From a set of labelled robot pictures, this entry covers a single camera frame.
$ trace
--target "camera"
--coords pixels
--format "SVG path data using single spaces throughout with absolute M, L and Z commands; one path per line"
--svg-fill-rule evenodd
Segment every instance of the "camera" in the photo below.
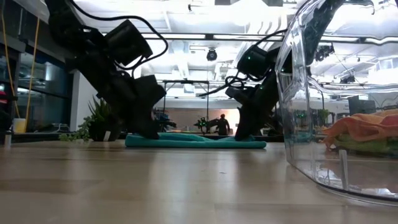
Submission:
M 207 61 L 212 62 L 217 59 L 217 52 L 216 49 L 210 49 L 207 53 Z

